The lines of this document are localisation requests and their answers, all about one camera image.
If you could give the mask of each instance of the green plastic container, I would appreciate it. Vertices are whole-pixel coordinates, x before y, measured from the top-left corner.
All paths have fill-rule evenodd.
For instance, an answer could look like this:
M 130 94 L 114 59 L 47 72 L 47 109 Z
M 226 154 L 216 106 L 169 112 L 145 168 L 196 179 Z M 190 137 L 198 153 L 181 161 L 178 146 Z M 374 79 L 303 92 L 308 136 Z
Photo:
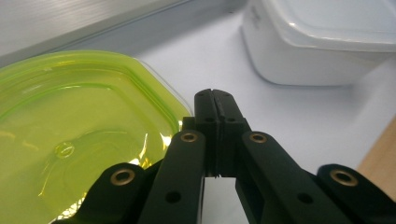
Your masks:
M 0 69 L 0 223 L 72 216 L 106 168 L 161 160 L 189 115 L 125 55 L 67 51 Z

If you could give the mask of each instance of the white plastic box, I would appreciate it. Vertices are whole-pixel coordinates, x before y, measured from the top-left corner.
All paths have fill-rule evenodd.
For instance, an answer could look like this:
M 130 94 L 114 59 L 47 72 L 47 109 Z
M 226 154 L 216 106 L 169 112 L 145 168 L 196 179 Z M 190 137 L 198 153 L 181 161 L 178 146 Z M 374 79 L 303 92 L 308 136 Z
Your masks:
M 396 1 L 250 0 L 242 31 L 265 79 L 347 85 L 396 55 Z

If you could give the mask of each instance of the wooden surface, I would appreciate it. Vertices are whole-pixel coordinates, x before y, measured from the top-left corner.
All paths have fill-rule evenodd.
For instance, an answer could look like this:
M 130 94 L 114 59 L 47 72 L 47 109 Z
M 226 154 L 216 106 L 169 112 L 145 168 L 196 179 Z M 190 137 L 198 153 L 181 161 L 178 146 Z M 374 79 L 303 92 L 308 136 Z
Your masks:
M 358 171 L 396 202 L 396 117 L 366 155 Z

